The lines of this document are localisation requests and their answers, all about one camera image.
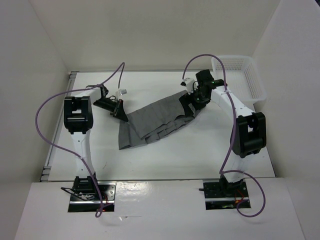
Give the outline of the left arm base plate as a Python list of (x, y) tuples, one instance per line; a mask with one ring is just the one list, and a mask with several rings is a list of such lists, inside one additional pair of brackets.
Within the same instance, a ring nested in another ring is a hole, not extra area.
[(99, 181), (99, 192), (92, 184), (88, 187), (76, 188), (61, 187), (60, 189), (69, 195), (69, 213), (96, 212), (102, 203), (103, 212), (113, 212), (115, 209), (116, 182)]

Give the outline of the grey pleated skirt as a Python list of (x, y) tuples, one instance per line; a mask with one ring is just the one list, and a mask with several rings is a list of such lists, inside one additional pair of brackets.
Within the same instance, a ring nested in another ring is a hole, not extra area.
[(159, 141), (192, 122), (195, 116), (185, 116), (179, 98), (185, 90), (150, 103), (127, 115), (128, 122), (120, 121), (118, 149), (143, 146)]

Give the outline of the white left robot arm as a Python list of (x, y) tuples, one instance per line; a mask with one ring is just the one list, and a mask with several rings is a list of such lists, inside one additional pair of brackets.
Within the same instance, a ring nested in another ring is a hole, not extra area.
[(64, 99), (64, 127), (71, 135), (78, 159), (73, 190), (82, 200), (93, 200), (101, 196), (91, 158), (90, 135), (94, 125), (92, 106), (110, 112), (116, 119), (127, 122), (124, 101), (121, 99), (127, 91), (118, 89), (114, 96), (108, 97), (109, 90), (103, 85), (88, 85), (74, 96)]

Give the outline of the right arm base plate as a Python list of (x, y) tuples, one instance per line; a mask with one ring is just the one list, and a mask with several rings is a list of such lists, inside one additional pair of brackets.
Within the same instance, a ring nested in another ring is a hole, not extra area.
[(204, 194), (206, 210), (230, 210), (251, 208), (247, 185), (244, 180), (229, 183), (224, 177), (219, 180), (204, 180), (198, 189)]

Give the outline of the white plastic basket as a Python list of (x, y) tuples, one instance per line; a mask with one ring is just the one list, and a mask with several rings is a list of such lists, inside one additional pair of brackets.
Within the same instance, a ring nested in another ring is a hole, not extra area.
[(215, 79), (223, 78), (232, 93), (242, 102), (255, 104), (267, 98), (260, 74), (254, 59), (244, 55), (220, 55), (211, 59), (212, 75)]

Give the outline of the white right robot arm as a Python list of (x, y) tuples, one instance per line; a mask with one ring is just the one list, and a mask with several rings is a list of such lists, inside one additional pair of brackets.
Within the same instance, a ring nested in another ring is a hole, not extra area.
[(219, 193), (225, 197), (240, 190), (245, 172), (254, 156), (266, 146), (266, 117), (244, 105), (223, 79), (214, 79), (208, 69), (199, 71), (195, 78), (184, 78), (181, 86), (186, 93), (179, 98), (187, 112), (200, 111), (210, 102), (217, 104), (232, 123), (231, 149), (222, 163)]

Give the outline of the white aluminium table rail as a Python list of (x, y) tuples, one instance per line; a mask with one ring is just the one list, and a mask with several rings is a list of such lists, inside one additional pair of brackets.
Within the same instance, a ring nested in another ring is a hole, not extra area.
[[(77, 77), (77, 71), (71, 71), (68, 79), (68, 84), (66, 90), (69, 91), (73, 88), (75, 84), (75, 80)], [(64, 111), (64, 105), (62, 104), (60, 112), (59, 112), (59, 118), (57, 120), (57, 124), (55, 126), (55, 130), (53, 132), (53, 137), (51, 141), (56, 144), (59, 141), (60, 134), (62, 131), (62, 121), (63, 121), (63, 111)], [(49, 146), (49, 151), (46, 157), (45, 164), (43, 166), (42, 172), (41, 172), (41, 177), (40, 177), (40, 182), (48, 182), (49, 181), (49, 176), (51, 172), (51, 168), (53, 165), (53, 160), (56, 154), (56, 148), (52, 145)]]

